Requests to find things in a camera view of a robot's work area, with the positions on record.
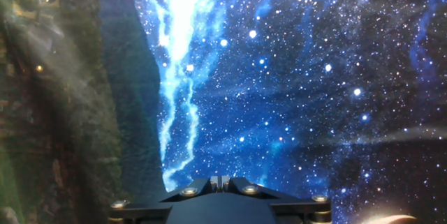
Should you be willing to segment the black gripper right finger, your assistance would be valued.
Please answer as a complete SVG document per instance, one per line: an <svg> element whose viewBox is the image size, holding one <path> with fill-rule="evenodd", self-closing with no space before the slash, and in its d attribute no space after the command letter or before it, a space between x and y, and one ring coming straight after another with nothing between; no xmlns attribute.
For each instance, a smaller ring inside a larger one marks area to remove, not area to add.
<svg viewBox="0 0 447 224"><path fill-rule="evenodd" d="M264 187L244 177L220 176L220 192L234 193L264 201L278 218L296 216L304 224L330 224L332 201L326 195L298 198Z"/></svg>

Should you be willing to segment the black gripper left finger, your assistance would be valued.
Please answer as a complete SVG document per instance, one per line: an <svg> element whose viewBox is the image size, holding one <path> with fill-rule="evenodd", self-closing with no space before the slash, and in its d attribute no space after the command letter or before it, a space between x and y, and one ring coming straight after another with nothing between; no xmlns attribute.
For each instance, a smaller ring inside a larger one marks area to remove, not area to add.
<svg viewBox="0 0 447 224"><path fill-rule="evenodd" d="M220 190L220 176L194 179L187 186L175 189L149 202L132 203L128 200L113 202L109 208L109 223L164 223L173 207Z"/></svg>

